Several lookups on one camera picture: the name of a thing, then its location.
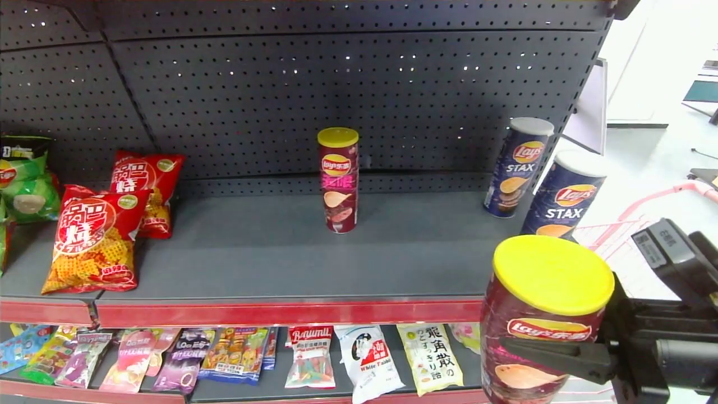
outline cart handle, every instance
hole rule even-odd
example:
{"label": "cart handle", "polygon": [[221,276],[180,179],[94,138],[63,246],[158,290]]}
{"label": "cart handle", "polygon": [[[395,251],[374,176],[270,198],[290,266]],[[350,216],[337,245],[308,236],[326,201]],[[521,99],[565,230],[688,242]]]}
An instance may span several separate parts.
{"label": "cart handle", "polygon": [[621,216],[618,217],[618,221],[624,221],[628,219],[628,217],[636,210],[639,206],[643,205],[644,202],[648,202],[651,199],[659,198],[661,196],[666,196],[671,193],[679,193],[682,190],[694,190],[697,193],[705,196],[706,198],[710,199],[711,201],[718,203],[718,191],[715,191],[713,187],[706,183],[702,183],[700,181],[695,180],[687,180],[685,183],[681,183],[678,185],[674,185],[673,187],[661,190],[656,193],[652,193],[648,196],[644,196],[643,198],[637,200],[636,202],[632,203],[628,208],[621,214]]}

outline orange snack package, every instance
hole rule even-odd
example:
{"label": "orange snack package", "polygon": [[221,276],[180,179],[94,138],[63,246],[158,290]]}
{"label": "orange snack package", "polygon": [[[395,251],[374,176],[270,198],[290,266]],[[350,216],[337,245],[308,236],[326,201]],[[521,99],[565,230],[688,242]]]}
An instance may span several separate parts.
{"label": "orange snack package", "polygon": [[152,191],[137,237],[168,239],[172,236],[169,199],[180,178],[185,158],[183,155],[142,156],[125,150],[117,151],[110,192]]}
{"label": "orange snack package", "polygon": [[134,242],[150,190],[97,195],[67,185],[42,294],[137,287]]}

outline snack bag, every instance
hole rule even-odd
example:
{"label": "snack bag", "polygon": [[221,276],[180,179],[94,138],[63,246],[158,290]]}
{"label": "snack bag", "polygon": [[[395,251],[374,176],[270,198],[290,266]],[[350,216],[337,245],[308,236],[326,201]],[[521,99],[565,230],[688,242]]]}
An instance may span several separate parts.
{"label": "snack bag", "polygon": [[475,354],[481,355],[481,333],[479,323],[453,323],[449,324],[454,338],[471,349]]}
{"label": "snack bag", "polygon": [[269,330],[227,327],[219,332],[217,344],[202,363],[200,379],[256,385]]}
{"label": "snack bag", "polygon": [[107,372],[100,390],[138,392],[156,343],[157,338],[152,330],[139,329],[124,334],[120,341],[117,362]]}
{"label": "snack bag", "polygon": [[147,367],[147,376],[155,377],[162,368],[162,354],[172,347],[174,340],[182,329],[152,329],[152,333],[157,338],[154,345],[152,355],[149,357],[149,366]]}
{"label": "snack bag", "polygon": [[332,326],[289,327],[294,361],[284,388],[315,387],[333,389],[334,370],[329,357]]}
{"label": "snack bag", "polygon": [[110,191],[132,193],[151,190],[138,237],[168,239],[172,236],[169,199],[180,178],[183,155],[147,155],[118,150],[112,169]]}
{"label": "snack bag", "polygon": [[5,200],[0,198],[0,276],[5,271],[7,253],[10,250],[10,235],[14,227],[15,221],[8,216],[7,209],[5,209]]}
{"label": "snack bag", "polygon": [[272,327],[269,329],[269,336],[267,336],[267,349],[264,352],[264,358],[262,359],[262,370],[274,369],[274,363],[276,362],[276,335],[279,332],[279,327]]}
{"label": "snack bag", "polygon": [[20,376],[42,385],[52,385],[67,364],[78,340],[77,327],[59,326],[49,341],[30,359],[20,371]]}
{"label": "snack bag", "polygon": [[52,327],[34,326],[0,346],[0,375],[25,366],[50,339]]}
{"label": "snack bag", "polygon": [[10,323],[10,332],[12,332],[12,336],[18,336],[30,327],[32,324]]}
{"label": "snack bag", "polygon": [[364,403],[404,386],[379,326],[334,326],[334,332],[354,384],[352,404]]}
{"label": "snack bag", "polygon": [[105,354],[105,349],[110,341],[112,341],[112,333],[79,333],[75,351],[55,379],[55,384],[81,389],[88,388],[90,378],[95,372],[95,365]]}
{"label": "snack bag", "polygon": [[463,386],[464,374],[449,345],[444,324],[397,324],[416,393]]}
{"label": "snack bag", "polygon": [[134,241],[149,192],[96,195],[67,185],[42,294],[136,288]]}
{"label": "snack bag", "polygon": [[45,171],[51,144],[49,137],[2,136],[0,193],[18,223],[57,220],[57,184]]}
{"label": "snack bag", "polygon": [[195,389],[200,363],[215,338],[214,330],[185,329],[159,371],[152,391],[179,390],[187,395]]}

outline yellow lid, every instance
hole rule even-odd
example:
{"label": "yellow lid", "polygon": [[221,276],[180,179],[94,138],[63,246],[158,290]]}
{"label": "yellow lid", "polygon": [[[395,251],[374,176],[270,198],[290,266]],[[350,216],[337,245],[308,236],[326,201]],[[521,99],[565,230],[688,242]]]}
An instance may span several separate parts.
{"label": "yellow lid", "polygon": [[613,273],[596,253],[556,237],[506,239],[494,251],[496,277],[514,296],[559,316],[585,316],[606,306]]}
{"label": "yellow lid", "polygon": [[359,133],[349,128],[326,128],[319,132],[317,140],[325,147],[349,147],[359,141]]}

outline pegboard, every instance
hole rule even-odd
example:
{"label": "pegboard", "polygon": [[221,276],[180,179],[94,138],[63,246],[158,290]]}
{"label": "pegboard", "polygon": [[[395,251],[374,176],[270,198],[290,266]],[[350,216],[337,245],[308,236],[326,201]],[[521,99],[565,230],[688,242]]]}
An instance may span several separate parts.
{"label": "pegboard", "polygon": [[111,40],[466,29],[599,30],[608,1],[104,1]]}
{"label": "pegboard", "polygon": [[[448,192],[482,190],[490,173],[362,174],[361,193]],[[179,185],[182,197],[305,195],[319,193],[315,176],[308,178],[241,178],[187,180]]]}
{"label": "pegboard", "polygon": [[25,0],[0,1],[0,50],[101,41],[84,32],[62,7]]}
{"label": "pegboard", "polygon": [[316,133],[360,132],[379,170],[490,172],[513,116],[560,128],[599,32],[412,32],[120,42],[184,178],[312,173]]}
{"label": "pegboard", "polygon": [[105,180],[114,151],[153,144],[103,44],[0,53],[2,130],[54,137],[61,181]]}

